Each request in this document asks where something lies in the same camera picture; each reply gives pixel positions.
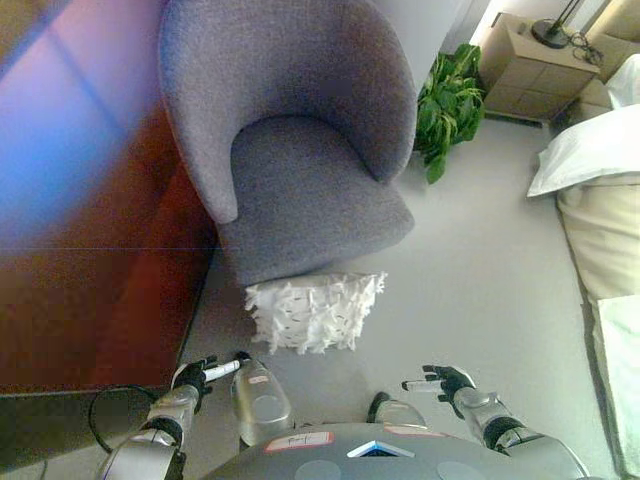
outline robotic arm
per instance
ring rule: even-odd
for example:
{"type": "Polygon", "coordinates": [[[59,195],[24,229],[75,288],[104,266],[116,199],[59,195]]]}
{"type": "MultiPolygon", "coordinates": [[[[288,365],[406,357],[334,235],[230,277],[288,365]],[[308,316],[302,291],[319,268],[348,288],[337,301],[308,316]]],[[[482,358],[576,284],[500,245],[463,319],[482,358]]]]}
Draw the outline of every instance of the robotic arm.
{"type": "Polygon", "coordinates": [[[451,404],[471,433],[485,447],[567,479],[586,479],[589,473],[560,440],[535,432],[516,419],[496,393],[476,389],[471,377],[455,367],[422,367],[425,380],[402,382],[407,391],[440,392],[438,400],[451,404]]]}
{"type": "Polygon", "coordinates": [[[104,462],[99,480],[182,480],[186,455],[182,446],[191,430],[208,383],[235,372],[234,360],[218,366],[216,357],[183,365],[174,375],[171,390],[158,399],[140,430],[125,440],[104,462]]]}

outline label sticker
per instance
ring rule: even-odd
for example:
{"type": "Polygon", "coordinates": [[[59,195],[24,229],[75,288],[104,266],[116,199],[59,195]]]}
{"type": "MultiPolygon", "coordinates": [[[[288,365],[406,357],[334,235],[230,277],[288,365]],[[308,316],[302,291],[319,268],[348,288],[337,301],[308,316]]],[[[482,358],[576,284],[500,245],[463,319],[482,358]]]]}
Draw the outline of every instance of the label sticker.
{"type": "Polygon", "coordinates": [[[301,433],[273,440],[264,451],[265,453],[273,453],[296,448],[320,447],[333,443],[334,439],[333,432],[301,433]]]}
{"type": "Polygon", "coordinates": [[[256,383],[265,383],[269,381],[269,377],[266,377],[264,375],[260,375],[259,377],[252,377],[249,379],[249,383],[251,385],[255,385],[256,383]]]}
{"type": "Polygon", "coordinates": [[[417,425],[385,425],[384,429],[394,435],[410,437],[446,437],[444,433],[430,432],[427,427],[417,425]]]}

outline armchair seat cushion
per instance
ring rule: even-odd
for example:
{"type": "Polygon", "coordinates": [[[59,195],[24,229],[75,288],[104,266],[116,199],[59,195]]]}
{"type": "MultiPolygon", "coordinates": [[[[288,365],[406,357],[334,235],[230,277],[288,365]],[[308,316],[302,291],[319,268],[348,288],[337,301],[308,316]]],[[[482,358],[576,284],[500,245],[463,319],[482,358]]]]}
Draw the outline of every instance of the armchair seat cushion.
{"type": "Polygon", "coordinates": [[[218,226],[240,285],[302,274],[399,242],[413,217],[323,121],[272,117],[231,149],[238,218],[218,226]]]}

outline black glove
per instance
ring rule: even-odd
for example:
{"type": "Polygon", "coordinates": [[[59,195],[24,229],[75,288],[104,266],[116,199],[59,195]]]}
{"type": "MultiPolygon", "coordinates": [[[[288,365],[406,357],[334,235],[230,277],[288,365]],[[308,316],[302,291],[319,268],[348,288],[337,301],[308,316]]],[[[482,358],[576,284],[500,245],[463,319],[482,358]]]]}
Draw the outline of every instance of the black glove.
{"type": "Polygon", "coordinates": [[[464,420],[464,415],[456,407],[453,397],[458,390],[464,387],[476,388],[471,377],[455,367],[437,367],[435,365],[423,365],[422,371],[425,373],[424,379],[427,382],[440,382],[442,394],[438,395],[441,402],[450,403],[458,418],[464,420]]]}
{"type": "Polygon", "coordinates": [[[198,390],[198,404],[196,405],[194,413],[200,411],[202,406],[202,397],[211,393],[211,387],[205,385],[206,375],[203,370],[207,368],[213,368],[218,366],[218,357],[211,355],[204,360],[199,360],[194,363],[190,363],[185,366],[180,373],[176,375],[173,381],[172,388],[178,388],[182,385],[191,385],[198,390]]]}

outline nightstand drawer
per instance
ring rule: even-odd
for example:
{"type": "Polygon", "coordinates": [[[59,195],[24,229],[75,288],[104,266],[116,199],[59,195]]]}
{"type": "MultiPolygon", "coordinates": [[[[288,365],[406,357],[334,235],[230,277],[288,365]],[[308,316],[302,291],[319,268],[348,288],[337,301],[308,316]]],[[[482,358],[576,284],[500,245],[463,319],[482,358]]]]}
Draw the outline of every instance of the nightstand drawer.
{"type": "Polygon", "coordinates": [[[531,118],[545,118],[551,120],[567,103],[570,98],[526,91],[515,106],[515,113],[531,118]]]}
{"type": "Polygon", "coordinates": [[[590,72],[549,64],[528,88],[560,97],[575,97],[592,78],[590,72]]]}
{"type": "Polygon", "coordinates": [[[520,89],[530,89],[531,85],[542,75],[546,64],[527,60],[526,58],[514,58],[498,79],[498,84],[520,89]]]}
{"type": "Polygon", "coordinates": [[[489,92],[484,102],[489,112],[550,120],[569,100],[569,97],[499,85],[489,92]]]}
{"type": "Polygon", "coordinates": [[[523,93],[521,88],[496,85],[484,99],[485,108],[490,112],[516,113],[514,108],[523,93]]]}

